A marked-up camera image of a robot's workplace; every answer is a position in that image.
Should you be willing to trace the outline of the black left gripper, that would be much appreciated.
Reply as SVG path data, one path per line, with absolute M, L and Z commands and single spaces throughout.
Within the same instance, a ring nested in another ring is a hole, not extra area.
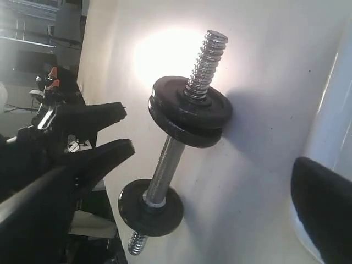
M 130 139 L 65 154 L 68 136 L 89 138 L 127 116 L 120 102 L 57 107 L 47 129 L 27 126 L 12 138 L 1 136 L 1 202 L 53 175 L 52 183 L 71 186 L 74 173 L 78 190 L 91 190 L 110 171 L 135 154 Z

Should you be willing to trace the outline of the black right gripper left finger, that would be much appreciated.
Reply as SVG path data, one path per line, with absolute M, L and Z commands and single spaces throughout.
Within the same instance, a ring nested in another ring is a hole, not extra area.
M 59 167 L 1 203 L 1 263 L 59 263 L 78 168 Z

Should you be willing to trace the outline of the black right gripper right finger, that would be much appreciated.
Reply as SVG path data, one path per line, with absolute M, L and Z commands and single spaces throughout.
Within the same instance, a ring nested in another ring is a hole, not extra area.
M 351 181 L 299 157 L 291 175 L 291 198 L 324 263 L 351 263 Z

